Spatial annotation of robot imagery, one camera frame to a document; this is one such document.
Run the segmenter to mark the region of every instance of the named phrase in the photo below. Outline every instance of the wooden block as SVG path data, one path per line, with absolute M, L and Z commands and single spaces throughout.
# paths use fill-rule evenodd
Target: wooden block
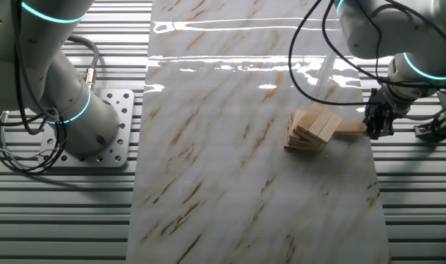
M 343 123 L 340 124 L 336 130 L 336 133 L 364 133 L 365 124 L 364 123 Z
M 290 135 L 291 117 L 288 119 L 287 129 L 285 130 L 285 146 L 288 146 L 288 135 Z
M 303 132 L 308 131 L 322 110 L 323 106 L 321 104 L 313 103 L 310 110 L 308 110 L 301 121 L 297 123 L 298 125 L 296 127 Z
M 319 133 L 323 130 L 324 126 L 327 124 L 332 114 L 332 111 L 328 109 L 322 109 L 321 113 L 319 113 L 318 117 L 316 117 L 316 119 L 308 129 L 308 134 L 314 137 L 318 137 Z
M 319 151 L 321 147 L 299 147 L 299 146 L 290 146 L 285 147 L 286 149 L 292 149 L 292 150 L 304 150 L 304 151 Z
M 314 139 L 308 139 L 307 137 L 288 137 L 288 142 L 294 142 L 297 144 L 305 144 L 305 145 L 309 145 L 309 146 L 318 146 L 319 144 L 321 144 L 319 141 L 316 141 Z
M 332 114 L 331 118 L 329 118 L 329 121 L 327 121 L 327 124 L 324 126 L 323 130 L 319 133 L 318 139 L 327 143 L 339 126 L 340 122 L 342 122 L 342 117 L 337 114 Z

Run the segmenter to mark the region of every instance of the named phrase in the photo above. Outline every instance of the teal light ring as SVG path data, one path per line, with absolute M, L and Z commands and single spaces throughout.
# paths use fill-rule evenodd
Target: teal light ring
M 89 91 L 88 101 L 86 102 L 86 105 L 84 106 L 83 110 L 81 110 L 79 112 L 79 114 L 77 114 L 73 118 L 70 118 L 69 120 L 63 121 L 64 124 L 75 120 L 76 118 L 80 117 L 86 111 L 86 109 L 88 108 L 89 102 L 91 101 L 91 89 L 88 89 L 88 91 Z
M 416 73 L 419 73 L 421 76 L 426 77 L 426 78 L 430 78 L 432 80 L 439 80 L 439 81 L 443 81 L 446 80 L 446 77 L 437 77 L 437 76 L 431 76 L 430 74 L 424 73 L 423 71 L 419 70 L 417 67 L 415 67 L 411 60 L 408 58 L 407 54 L 404 53 L 404 59 L 406 59 L 407 64 L 413 69 L 415 70 Z
M 337 15 L 339 15 L 340 6 L 342 5 L 343 2 L 344 2 L 344 0 L 340 0 L 339 4 L 337 6 Z
M 84 18 L 85 15 L 83 15 L 80 18 L 77 19 L 71 19 L 71 20 L 64 20 L 64 19 L 58 19 L 58 18 L 51 18 L 47 15 L 42 14 L 41 12 L 36 11 L 35 9 L 33 9 L 32 7 L 28 6 L 25 2 L 22 3 L 22 6 L 25 10 L 29 11 L 30 13 L 32 13 L 33 15 L 38 16 L 39 18 L 45 19 L 47 21 L 50 22 L 54 22 L 54 23 L 75 23 L 80 21 L 82 18 Z

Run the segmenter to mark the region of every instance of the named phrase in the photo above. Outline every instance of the wire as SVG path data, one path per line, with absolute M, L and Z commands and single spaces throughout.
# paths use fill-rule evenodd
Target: wire
M 2 144 L 6 146 L 6 143 L 5 143 L 5 140 L 4 140 L 4 139 L 2 139 Z M 30 157 L 19 156 L 19 155 L 17 155 L 17 154 L 14 154 L 14 153 L 10 152 L 10 150 L 8 150 L 7 148 L 6 148 L 6 149 L 3 149 L 3 148 L 0 147 L 0 151 L 4 152 L 4 153 L 6 153 L 6 154 L 10 154 L 11 156 L 14 156 L 14 157 L 16 157 L 16 158 L 32 159 L 32 158 L 36 158 L 36 157 L 38 157 L 38 156 L 41 156 L 43 153 L 46 153 L 46 152 L 49 152 L 49 151 L 57 151 L 57 150 L 60 148 L 60 145 L 59 145 L 58 147 L 52 149 L 52 150 L 44 150 L 44 151 L 42 151 L 42 152 L 40 152 L 40 153 L 38 153 L 38 154 L 36 154 L 36 155 L 30 156 Z
M 392 4 L 393 6 L 395 6 L 398 10 L 403 11 L 403 12 L 410 12 L 413 15 L 416 15 L 418 18 L 420 18 L 422 21 L 424 21 L 424 23 L 428 24 L 430 27 L 432 27 L 439 35 L 440 37 L 442 37 L 442 39 L 446 42 L 446 35 L 438 28 L 436 27 L 434 24 L 432 24 L 432 22 L 430 22 L 429 20 L 427 20 L 427 18 L 423 17 L 421 14 L 415 12 L 414 10 L 412 10 L 409 7 L 403 6 L 402 4 L 399 4 L 393 0 L 385 0 L 387 2 L 389 2 L 390 4 Z M 324 17 L 322 20 L 322 32 L 323 32 L 323 36 L 324 39 L 327 42 L 327 45 L 338 55 L 340 56 L 345 62 L 347 62 L 350 66 L 356 68 L 358 71 L 366 74 L 367 76 L 376 79 L 377 81 L 381 81 L 380 79 L 376 78 L 375 76 L 373 76 L 372 74 L 368 73 L 367 71 L 363 70 L 362 68 L 356 66 L 355 64 L 353 64 L 352 62 L 350 62 L 348 59 L 346 59 L 331 43 L 329 37 L 327 36 L 327 32 L 326 32 L 326 19 L 327 19 L 327 15 L 329 14 L 330 9 L 332 8 L 332 5 L 334 4 L 334 0 L 331 0 L 329 2 L 329 5 L 326 9 L 326 12 L 324 13 Z M 427 88 L 427 89 L 438 89 L 438 88 L 445 88 L 446 86 L 439 86 L 439 85 L 435 85 L 433 88 L 429 87 L 428 85 L 418 85 L 418 84 L 404 84 L 404 82 L 393 82 L 393 81 L 382 81 L 385 84 L 389 84 L 389 85 L 396 85 L 396 86 L 401 86 L 401 87 L 416 87 L 416 88 Z M 391 107 L 395 107 L 394 104 L 392 102 L 390 102 L 389 98 L 386 96 L 386 99 L 388 100 L 388 102 L 391 104 Z M 429 119 L 434 119 L 434 118 L 438 118 L 441 114 L 443 114 L 446 111 L 446 106 L 438 111 L 437 113 L 435 113 L 434 115 L 428 116 L 428 117 L 412 117 L 406 114 L 401 114 L 399 111 L 396 111 L 396 114 L 398 114 L 399 116 L 401 116 L 402 118 L 407 118 L 410 120 L 416 120 L 416 121 L 423 121 L 423 120 L 429 120 Z
M 42 118 L 43 116 L 44 116 L 44 114 L 38 114 L 37 116 L 28 119 L 27 122 L 31 123 L 35 120 Z M 6 127 L 15 127 L 15 126 L 19 126 L 19 125 L 24 125 L 24 122 L 0 122 L 0 125 L 6 126 Z
M 381 41 L 383 38 L 383 34 L 381 33 L 381 30 L 379 27 L 371 20 L 370 16 L 366 13 L 365 9 L 363 9 L 362 5 L 360 4 L 359 0 L 355 0 L 360 7 L 360 10 L 362 11 L 363 15 L 370 21 L 370 23 L 375 27 L 376 31 L 378 32 L 378 44 L 376 44 L 376 64 L 375 64 L 375 73 L 376 78 L 379 78 L 378 75 L 378 64 L 379 64 L 379 46 L 381 45 Z
M 28 77 L 27 69 L 26 69 L 26 63 L 24 61 L 23 52 L 22 52 L 22 48 L 21 48 L 21 5 L 22 5 L 22 3 L 23 3 L 22 0 L 11 0 L 12 27 L 14 30 L 15 50 L 17 52 L 17 57 L 18 57 L 18 61 L 19 61 L 18 63 L 21 66 L 21 72 L 23 75 L 24 82 L 26 84 L 26 88 L 29 92 L 29 95 L 30 95 L 32 101 L 36 105 L 36 107 L 38 107 L 39 111 L 41 113 L 43 113 L 46 117 L 53 119 L 55 121 L 58 121 L 58 117 L 55 117 L 55 116 L 49 114 L 47 112 L 47 110 L 39 102 L 39 100 L 36 98 L 36 96 L 34 94 L 34 90 L 32 89 L 32 86 L 29 82 L 29 77 Z
M 291 63 L 292 60 L 292 56 L 293 56 L 293 48 L 295 46 L 295 42 L 296 42 L 296 38 L 298 37 L 299 32 L 301 31 L 301 28 L 303 27 L 303 25 L 306 23 L 306 21 L 308 20 L 308 18 L 311 16 L 311 14 L 314 12 L 314 10 L 318 7 L 318 5 L 321 3 L 322 0 L 317 0 L 316 3 L 314 3 L 314 5 L 311 7 L 311 9 L 308 11 L 308 13 L 305 15 L 305 17 L 303 18 L 303 20 L 301 21 L 301 23 L 299 24 L 298 28 L 295 31 L 295 34 L 293 36 L 293 38 L 291 39 L 291 44 L 290 44 L 290 50 L 288 52 L 288 71 L 290 73 L 290 77 L 291 77 L 291 81 L 293 82 L 293 84 L 295 85 L 295 87 L 297 88 L 297 90 L 304 95 L 305 97 L 309 98 L 310 100 L 313 100 L 317 103 L 322 103 L 322 104 L 326 104 L 326 105 L 331 105 L 331 106 L 366 106 L 366 105 L 370 105 L 370 104 L 375 104 L 375 103 L 368 103 L 368 102 L 361 102 L 361 103 L 338 103 L 338 102 L 329 102 L 329 101 L 325 101 L 325 100 L 320 100 L 317 98 L 314 98 L 311 95 L 308 95 L 299 85 L 298 82 L 295 79 L 295 75 L 293 74 L 293 65 Z
M 0 120 L 4 118 L 4 115 L 0 114 Z M 14 156 L 12 156 L 11 152 L 7 149 L 3 131 L 4 128 L 0 126 L 0 148 L 4 151 L 0 151 L 0 161 L 9 169 L 15 172 L 21 172 L 25 175 L 39 175 L 50 169 L 54 163 L 59 159 L 59 157 L 62 155 L 63 151 L 65 150 L 65 143 L 67 138 L 67 131 L 65 124 L 63 123 L 56 123 L 56 142 L 55 142 L 55 148 L 52 150 L 51 154 L 45 157 L 44 162 L 37 166 L 27 166 L 25 164 L 22 164 L 19 162 L 18 159 L 16 159 Z
M 98 60 L 99 60 L 99 49 L 96 46 L 96 44 L 94 44 L 93 41 L 88 40 L 87 38 L 76 36 L 76 35 L 69 36 L 68 40 L 73 41 L 75 43 L 81 43 L 81 44 L 85 45 L 86 47 L 90 48 L 92 50 L 92 52 L 94 52 L 90 68 L 96 69 L 96 66 L 98 65 Z

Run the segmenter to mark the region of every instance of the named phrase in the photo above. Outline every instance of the metal mounting plate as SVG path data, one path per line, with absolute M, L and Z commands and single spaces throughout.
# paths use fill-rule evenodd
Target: metal mounting plate
M 119 168 L 127 164 L 128 143 L 130 141 L 132 112 L 134 110 L 134 92 L 129 89 L 97 89 L 96 95 L 108 101 L 119 114 L 120 124 L 124 128 L 119 128 L 115 140 L 105 150 L 94 155 L 85 155 L 78 157 L 64 151 L 62 157 L 53 165 L 54 168 Z M 46 126 L 40 152 L 44 155 L 50 155 L 53 145 L 49 139 L 55 139 L 54 129 Z M 39 164 L 43 162 L 43 156 L 40 156 Z

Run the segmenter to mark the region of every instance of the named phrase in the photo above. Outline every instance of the jenga block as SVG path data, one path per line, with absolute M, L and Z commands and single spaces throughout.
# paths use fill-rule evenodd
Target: jenga block
M 298 125 L 296 128 L 301 130 L 302 132 L 308 131 L 310 129 L 310 126 L 314 123 L 316 120 L 316 117 L 321 113 L 323 110 L 323 106 L 319 103 L 314 103 L 310 110 L 303 116 L 301 121 L 298 122 Z
M 299 110 L 297 109 L 294 113 L 292 113 L 292 126 L 290 127 L 290 135 L 289 138 L 290 139 L 300 139 L 301 137 L 303 137 L 304 139 L 306 139 L 306 141 L 311 142 L 311 145 L 319 145 L 322 142 L 317 140 L 316 138 L 312 138 L 311 136 L 307 135 L 306 133 L 300 132 L 298 130 L 296 130 L 296 124 L 298 124 L 300 122 L 300 120 L 304 119 L 304 116 L 306 115 L 305 111 Z
M 319 133 L 318 138 L 323 142 L 328 142 L 331 136 L 334 134 L 338 125 L 342 122 L 342 117 L 337 114 L 332 114 L 323 130 Z
M 290 147 L 285 147 L 287 149 L 293 149 L 293 150 L 306 150 L 306 151 L 319 151 L 322 149 L 323 146 L 321 147 L 301 147 L 301 146 L 290 146 Z
M 318 117 L 314 120 L 310 128 L 308 129 L 308 134 L 314 137 L 318 137 L 319 133 L 323 130 L 324 126 L 327 124 L 332 116 L 332 112 L 328 109 L 322 109 Z
M 337 133 L 364 133 L 365 124 L 364 123 L 344 123 L 340 124 L 336 129 Z
M 290 135 L 291 116 L 288 119 L 287 129 L 285 130 L 285 146 L 288 147 L 288 136 Z

